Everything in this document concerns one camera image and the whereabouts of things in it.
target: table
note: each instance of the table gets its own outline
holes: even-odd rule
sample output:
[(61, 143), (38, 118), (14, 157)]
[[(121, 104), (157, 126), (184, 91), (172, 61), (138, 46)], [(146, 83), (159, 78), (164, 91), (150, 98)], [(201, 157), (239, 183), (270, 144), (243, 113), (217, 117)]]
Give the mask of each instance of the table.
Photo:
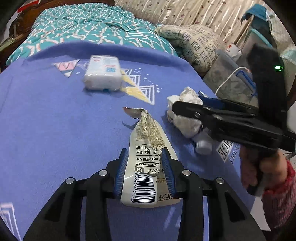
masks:
[[(154, 105), (123, 92), (85, 91), (82, 79), (94, 54), (117, 56), (121, 68)], [(53, 65), (75, 59), (80, 61), (69, 77)], [(129, 148), (137, 120), (124, 113), (124, 106), (148, 110), (186, 169), (202, 178), (223, 177), (250, 210), (254, 198), (240, 183), (239, 146), (225, 163), (216, 147), (212, 155), (198, 155), (194, 143), (168, 122), (166, 97), (179, 95), (187, 86), (215, 97), (188, 62), (153, 49), (77, 41), (12, 63), (0, 75), (0, 203), (15, 236), (24, 237), (67, 177), (88, 178), (117, 159), (122, 148)], [(182, 202), (141, 209), (108, 200), (107, 206), (113, 241), (177, 239)]]

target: white paper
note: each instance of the white paper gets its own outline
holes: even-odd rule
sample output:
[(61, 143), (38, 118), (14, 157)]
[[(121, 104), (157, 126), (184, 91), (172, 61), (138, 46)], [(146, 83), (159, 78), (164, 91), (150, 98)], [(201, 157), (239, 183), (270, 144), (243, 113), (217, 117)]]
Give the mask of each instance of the white paper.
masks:
[(173, 123), (174, 126), (177, 127), (186, 138), (192, 138), (193, 136), (195, 136), (200, 130), (201, 121), (197, 119), (176, 115), (172, 111), (172, 106), (173, 106), (173, 103), (175, 103), (176, 101), (184, 101), (184, 102), (202, 105), (203, 104), (202, 100), (198, 97), (196, 92), (190, 87), (186, 87), (182, 91), (180, 96), (172, 95), (172, 96), (169, 96), (167, 100), (168, 100), (167, 118), (169, 122)]
[(140, 121), (131, 133), (128, 163), (124, 173), (121, 202), (133, 207), (159, 207), (178, 203), (168, 191), (161, 163), (161, 150), (166, 147), (177, 160), (160, 124), (144, 109), (124, 108)]

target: hand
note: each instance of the hand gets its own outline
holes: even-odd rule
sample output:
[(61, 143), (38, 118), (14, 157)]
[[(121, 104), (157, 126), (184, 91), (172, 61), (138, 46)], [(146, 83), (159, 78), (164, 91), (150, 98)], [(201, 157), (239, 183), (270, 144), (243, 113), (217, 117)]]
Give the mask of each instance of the hand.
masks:
[[(249, 185), (257, 185), (257, 170), (251, 163), (250, 150), (241, 146), (239, 157), (241, 159), (241, 181), (244, 188)], [(288, 176), (288, 166), (285, 156), (278, 151), (274, 156), (264, 158), (260, 161), (260, 169), (263, 173), (268, 173), (270, 180), (267, 189), (272, 189), (274, 186), (282, 184)]]

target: white package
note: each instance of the white package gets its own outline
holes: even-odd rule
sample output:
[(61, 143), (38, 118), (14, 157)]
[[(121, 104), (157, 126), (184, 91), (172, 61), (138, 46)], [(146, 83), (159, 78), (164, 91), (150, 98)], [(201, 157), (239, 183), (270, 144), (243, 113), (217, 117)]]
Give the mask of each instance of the white package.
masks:
[(168, 149), (173, 159), (178, 160), (178, 157), (161, 125), (145, 109), (124, 107), (123, 110), (130, 117), (139, 119), (139, 122), (130, 136), (121, 202), (144, 208), (180, 202), (170, 194), (162, 171), (160, 157), (163, 148)]
[(83, 81), (89, 90), (118, 90), (122, 85), (118, 58), (92, 55)]
[(197, 119), (191, 119), (184, 116), (176, 115), (172, 111), (172, 105), (175, 101), (184, 101), (194, 104), (202, 105), (202, 100), (198, 97), (196, 92), (190, 87), (186, 87), (180, 96), (172, 95), (168, 98), (168, 112), (167, 118), (169, 122), (173, 123), (186, 138), (192, 138), (195, 136), (201, 125), (201, 121)]

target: crumpled tissue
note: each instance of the crumpled tissue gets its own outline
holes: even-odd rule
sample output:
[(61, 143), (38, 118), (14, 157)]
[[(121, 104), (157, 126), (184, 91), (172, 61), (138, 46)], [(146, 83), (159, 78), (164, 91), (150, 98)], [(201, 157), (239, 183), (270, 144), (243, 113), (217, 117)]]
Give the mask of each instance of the crumpled tissue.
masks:
[(182, 91), (180, 96), (171, 95), (167, 97), (167, 100), (168, 100), (167, 118), (169, 122), (173, 123), (186, 138), (192, 138), (193, 136), (195, 136), (199, 132), (201, 121), (176, 115), (172, 111), (172, 105), (173, 103), (175, 103), (175, 101), (184, 101), (184, 102), (202, 105), (203, 104), (202, 100), (198, 97), (196, 92), (190, 87), (186, 87)]

